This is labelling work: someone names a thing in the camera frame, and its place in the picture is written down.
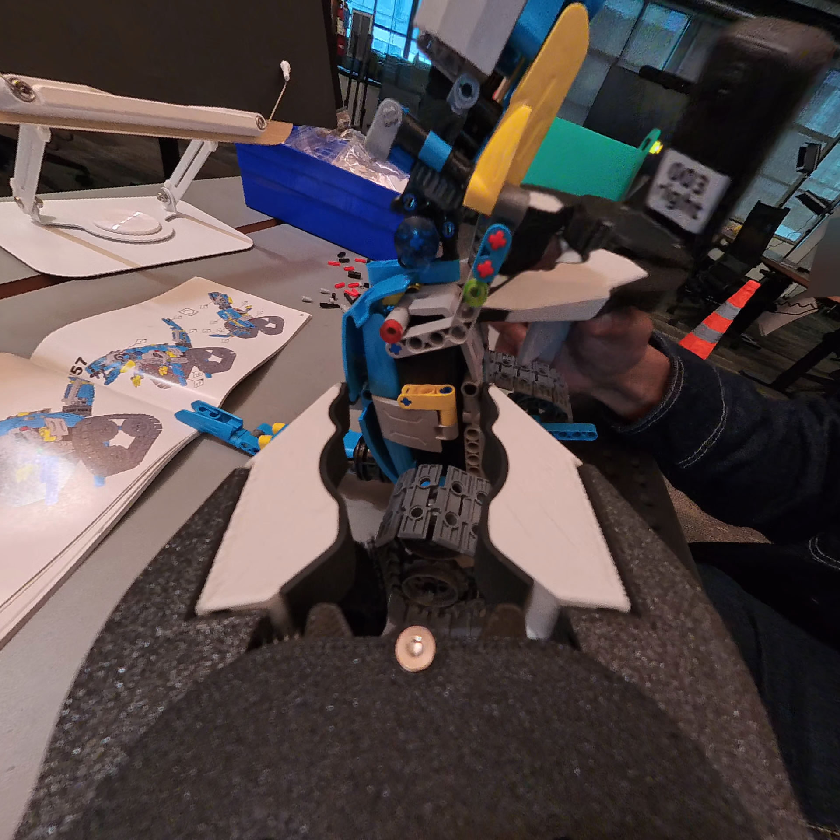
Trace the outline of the black board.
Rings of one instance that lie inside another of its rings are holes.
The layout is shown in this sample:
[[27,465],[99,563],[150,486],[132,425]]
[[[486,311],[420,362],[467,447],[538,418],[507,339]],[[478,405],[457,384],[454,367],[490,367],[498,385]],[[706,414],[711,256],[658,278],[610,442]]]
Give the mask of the black board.
[[2,1],[1,29],[14,77],[337,126],[328,2]]

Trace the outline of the person's right hand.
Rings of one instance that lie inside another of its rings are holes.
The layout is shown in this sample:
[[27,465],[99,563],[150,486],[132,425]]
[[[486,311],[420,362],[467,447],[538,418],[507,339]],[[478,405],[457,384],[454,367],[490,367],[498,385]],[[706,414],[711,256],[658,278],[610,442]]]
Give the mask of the person's right hand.
[[620,308],[576,322],[551,365],[571,394],[590,396],[635,421],[660,404],[670,379],[667,356],[650,344],[652,319]]

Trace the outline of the blue toy robot arm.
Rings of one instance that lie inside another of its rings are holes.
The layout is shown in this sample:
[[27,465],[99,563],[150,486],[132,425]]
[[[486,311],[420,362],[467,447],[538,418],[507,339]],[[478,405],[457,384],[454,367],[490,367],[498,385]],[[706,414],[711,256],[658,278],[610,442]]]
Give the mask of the blue toy robot arm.
[[225,443],[255,456],[286,426],[285,423],[263,423],[250,432],[241,417],[211,404],[196,401],[189,410],[180,410],[175,418],[203,434],[210,434]]

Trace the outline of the person's right forearm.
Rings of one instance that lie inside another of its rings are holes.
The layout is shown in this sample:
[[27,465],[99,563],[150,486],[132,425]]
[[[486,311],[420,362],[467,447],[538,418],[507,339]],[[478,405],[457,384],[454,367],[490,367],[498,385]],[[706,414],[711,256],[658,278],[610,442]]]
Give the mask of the person's right forearm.
[[617,430],[707,514],[838,567],[838,397],[767,397],[660,333],[651,344],[670,363],[664,399]]

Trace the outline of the person's dark jeans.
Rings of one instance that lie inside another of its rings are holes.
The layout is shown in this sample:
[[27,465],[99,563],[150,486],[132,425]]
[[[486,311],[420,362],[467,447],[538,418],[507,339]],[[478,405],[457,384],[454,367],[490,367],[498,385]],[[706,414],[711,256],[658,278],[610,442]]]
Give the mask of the person's dark jeans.
[[768,711],[804,816],[816,832],[837,836],[838,539],[690,549]]

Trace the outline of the white folding laptop stand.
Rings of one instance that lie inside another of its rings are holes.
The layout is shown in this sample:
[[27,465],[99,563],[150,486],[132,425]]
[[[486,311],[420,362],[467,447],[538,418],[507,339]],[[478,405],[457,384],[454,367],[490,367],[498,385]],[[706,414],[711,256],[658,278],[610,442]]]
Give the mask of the white folding laptop stand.
[[[12,198],[1,204],[1,245],[43,275],[98,277],[222,255],[250,238],[182,198],[217,144],[281,144],[291,124],[256,112],[127,98],[74,83],[2,75],[2,123],[17,124]],[[155,196],[38,197],[52,129],[189,140]]]

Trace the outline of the pile of small block pieces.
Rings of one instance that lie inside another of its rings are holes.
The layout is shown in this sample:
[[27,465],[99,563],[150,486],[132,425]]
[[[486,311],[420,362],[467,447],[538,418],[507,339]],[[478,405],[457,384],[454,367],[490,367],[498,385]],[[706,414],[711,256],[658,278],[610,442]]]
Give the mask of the pile of small block pieces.
[[370,288],[369,257],[340,250],[326,259],[329,277],[301,296],[301,303],[324,310],[346,312]]

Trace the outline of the clear plastic parts bags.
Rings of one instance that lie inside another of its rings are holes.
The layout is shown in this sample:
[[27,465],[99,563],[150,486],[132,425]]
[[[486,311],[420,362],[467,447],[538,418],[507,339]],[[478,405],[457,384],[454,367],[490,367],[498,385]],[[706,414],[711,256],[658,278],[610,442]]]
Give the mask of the clear plastic parts bags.
[[285,145],[345,172],[401,193],[408,176],[390,162],[378,161],[364,146],[365,137],[355,129],[292,128]]

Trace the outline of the open instruction booklet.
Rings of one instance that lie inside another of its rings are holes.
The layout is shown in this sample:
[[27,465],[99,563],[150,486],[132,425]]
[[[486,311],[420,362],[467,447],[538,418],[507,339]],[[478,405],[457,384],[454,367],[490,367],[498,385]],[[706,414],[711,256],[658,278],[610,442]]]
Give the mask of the open instruction booklet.
[[176,413],[220,406],[309,318],[192,278],[2,353],[3,644],[196,436]]

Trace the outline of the orange traffic cone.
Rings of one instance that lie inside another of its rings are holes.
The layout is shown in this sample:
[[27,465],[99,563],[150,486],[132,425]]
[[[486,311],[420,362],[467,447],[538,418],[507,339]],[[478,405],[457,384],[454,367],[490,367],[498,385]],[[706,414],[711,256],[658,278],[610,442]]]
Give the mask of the orange traffic cone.
[[731,327],[733,320],[750,301],[760,283],[748,280],[738,291],[708,315],[681,341],[679,347],[705,360],[716,348],[722,336]]

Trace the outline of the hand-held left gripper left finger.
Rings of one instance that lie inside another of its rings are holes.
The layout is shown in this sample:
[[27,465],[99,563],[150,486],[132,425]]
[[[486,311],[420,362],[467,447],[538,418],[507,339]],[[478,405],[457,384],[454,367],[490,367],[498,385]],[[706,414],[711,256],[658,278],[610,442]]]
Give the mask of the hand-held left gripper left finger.
[[347,595],[356,560],[339,485],[349,428],[348,388],[338,383],[252,459],[197,615],[304,617]]

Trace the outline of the blue plastic bin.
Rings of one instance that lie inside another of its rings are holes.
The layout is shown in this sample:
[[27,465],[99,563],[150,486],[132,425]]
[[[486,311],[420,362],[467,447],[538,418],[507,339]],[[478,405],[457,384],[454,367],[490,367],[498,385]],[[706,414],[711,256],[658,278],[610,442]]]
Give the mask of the blue plastic bin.
[[360,256],[394,259],[396,191],[285,144],[239,143],[245,203]]

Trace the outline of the teal plastic bin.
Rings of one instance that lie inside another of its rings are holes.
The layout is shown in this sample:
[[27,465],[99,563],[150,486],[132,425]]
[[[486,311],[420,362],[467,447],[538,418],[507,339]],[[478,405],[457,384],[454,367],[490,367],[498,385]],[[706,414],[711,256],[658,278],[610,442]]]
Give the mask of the teal plastic bin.
[[556,118],[522,183],[577,196],[622,200],[650,152],[660,152],[660,131],[632,146]]

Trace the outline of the blue grey block toy robot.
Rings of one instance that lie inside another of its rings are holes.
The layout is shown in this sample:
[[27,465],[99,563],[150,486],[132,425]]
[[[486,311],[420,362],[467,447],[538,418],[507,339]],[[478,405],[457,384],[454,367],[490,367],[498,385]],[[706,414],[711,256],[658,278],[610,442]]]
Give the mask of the blue grey block toy robot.
[[370,548],[388,621],[476,633],[487,613],[472,564],[490,483],[482,468],[488,385],[552,419],[571,417],[548,363],[489,349],[491,285],[507,265],[499,195],[520,186],[585,60],[602,2],[421,2],[418,49],[445,114],[414,117],[382,100],[365,136],[408,173],[392,203],[396,257],[369,266],[370,288],[343,316],[345,381],[361,408],[353,451],[395,484]]

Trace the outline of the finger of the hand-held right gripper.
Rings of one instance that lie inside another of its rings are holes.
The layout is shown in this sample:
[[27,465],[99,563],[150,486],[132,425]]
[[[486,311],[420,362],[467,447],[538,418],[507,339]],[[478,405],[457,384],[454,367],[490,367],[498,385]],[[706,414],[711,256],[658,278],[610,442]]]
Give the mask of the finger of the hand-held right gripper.
[[506,186],[499,195],[499,223],[512,236],[507,265],[536,265],[562,241],[583,259],[611,244],[609,221],[542,190]]
[[646,278],[632,260],[604,249],[578,262],[560,262],[551,270],[531,270],[492,290],[486,309],[503,310],[506,322],[525,322],[528,332],[518,362],[549,363],[560,352],[572,322],[593,318],[611,293]]

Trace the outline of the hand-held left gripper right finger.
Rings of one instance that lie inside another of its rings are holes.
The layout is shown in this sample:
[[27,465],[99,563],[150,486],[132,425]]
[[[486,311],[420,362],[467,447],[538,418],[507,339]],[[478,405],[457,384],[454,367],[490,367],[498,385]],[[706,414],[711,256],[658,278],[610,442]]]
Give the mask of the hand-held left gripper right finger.
[[478,586],[522,608],[549,639],[565,607],[627,613],[631,602],[581,478],[581,462],[494,385],[481,399],[490,482],[478,528]]

